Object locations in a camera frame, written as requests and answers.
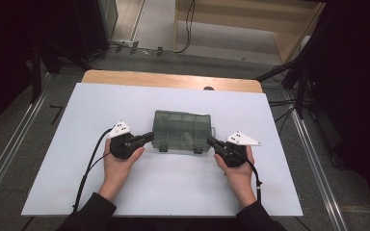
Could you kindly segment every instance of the black handheld controller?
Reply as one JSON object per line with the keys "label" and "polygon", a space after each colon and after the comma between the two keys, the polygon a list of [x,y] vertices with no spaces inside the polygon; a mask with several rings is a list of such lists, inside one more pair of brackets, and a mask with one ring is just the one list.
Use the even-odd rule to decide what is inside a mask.
{"label": "black handheld controller", "polygon": [[154,140],[154,133],[149,132],[141,136],[134,136],[131,133],[111,138],[110,152],[116,158],[126,160],[134,151],[144,146],[147,142]]}
{"label": "black handheld controller", "polygon": [[211,136],[207,138],[207,143],[215,149],[215,153],[221,155],[228,167],[239,167],[248,159],[244,145],[218,141]]}

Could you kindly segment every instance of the white tracking marker plate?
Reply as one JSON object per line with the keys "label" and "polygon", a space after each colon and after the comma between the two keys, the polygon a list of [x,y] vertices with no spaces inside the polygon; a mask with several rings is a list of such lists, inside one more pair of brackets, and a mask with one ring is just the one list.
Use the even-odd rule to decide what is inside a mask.
{"label": "white tracking marker plate", "polygon": [[237,145],[254,145],[260,146],[261,143],[255,139],[252,139],[241,132],[236,132],[227,137],[228,142],[237,144]]}
{"label": "white tracking marker plate", "polygon": [[120,121],[107,135],[107,139],[118,137],[131,132],[130,127],[124,122]]}

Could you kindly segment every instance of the person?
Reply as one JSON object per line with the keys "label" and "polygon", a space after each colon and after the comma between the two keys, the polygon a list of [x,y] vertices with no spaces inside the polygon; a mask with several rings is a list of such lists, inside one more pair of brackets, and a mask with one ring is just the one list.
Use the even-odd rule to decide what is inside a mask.
{"label": "person", "polygon": [[[98,192],[94,192],[83,208],[70,214],[58,231],[74,230],[104,230],[110,217],[117,209],[113,204],[114,199],[127,180],[131,167],[143,155],[143,147],[134,151],[127,160],[120,160],[110,152],[110,140],[106,140],[104,148],[104,181]],[[254,164],[251,147],[247,146],[249,160]],[[219,154],[214,155],[218,166],[224,171],[228,184],[231,187],[241,206],[241,211],[236,215],[244,230],[278,231],[285,230],[277,221],[272,220],[260,201],[256,200],[251,189],[252,171],[248,163],[239,167],[227,167]]]}

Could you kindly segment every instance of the floor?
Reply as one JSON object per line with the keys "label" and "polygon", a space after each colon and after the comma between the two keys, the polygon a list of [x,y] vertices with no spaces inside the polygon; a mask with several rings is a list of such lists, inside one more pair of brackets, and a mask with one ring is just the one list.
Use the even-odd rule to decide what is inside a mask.
{"label": "floor", "polygon": [[[173,1],[118,0],[117,4],[119,21],[113,38],[114,42],[131,45],[133,41],[138,41],[139,47],[143,48],[156,49],[162,46],[164,49],[174,49],[170,10],[173,8]],[[179,33],[176,48],[184,44],[186,35],[185,30],[179,30]],[[92,65],[99,69],[236,76],[250,79],[280,64],[273,38],[268,32],[195,23],[191,44],[184,56],[166,55],[156,58],[150,52],[130,55],[128,51],[122,51],[99,57]],[[19,214],[27,198],[28,186],[33,184],[41,160],[44,158],[44,150],[49,146],[58,124],[58,121],[55,121],[50,125],[58,112],[50,105],[66,105],[75,83],[81,80],[82,75],[83,72],[79,68],[66,66],[60,75],[53,76],[48,96],[42,102],[28,134],[16,149],[15,157],[10,160],[12,163],[6,169],[8,173],[0,184],[0,230],[20,230],[27,222],[28,218],[22,218]],[[279,83],[282,78],[278,75],[262,83],[270,100],[285,99],[286,91]],[[8,110],[0,116],[0,155],[5,152],[6,143],[10,141],[16,126],[28,110],[29,95],[30,89],[19,95]],[[288,110],[287,106],[272,108],[275,118],[286,110]],[[304,124],[338,202],[347,229],[336,229],[331,225],[325,199],[320,194],[321,188],[308,163],[297,131],[297,122],[290,116],[282,128],[280,139],[304,210],[301,221],[310,230],[370,230],[370,191],[367,182],[354,171],[340,170],[333,166],[329,148],[323,142],[318,125],[308,113],[304,113]],[[293,218],[277,219],[288,230],[307,230]],[[28,230],[53,230],[62,220],[63,218],[37,218]]]}

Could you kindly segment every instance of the person's left hand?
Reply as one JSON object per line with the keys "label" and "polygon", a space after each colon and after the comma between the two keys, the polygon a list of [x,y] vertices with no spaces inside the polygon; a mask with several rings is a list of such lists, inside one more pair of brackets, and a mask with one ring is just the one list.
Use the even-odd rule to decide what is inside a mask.
{"label": "person's left hand", "polygon": [[[110,141],[110,139],[106,140],[104,155],[110,153]],[[127,180],[131,167],[144,151],[143,147],[137,148],[127,160],[118,159],[111,153],[104,157],[104,182],[98,194],[109,201],[113,201]]]}

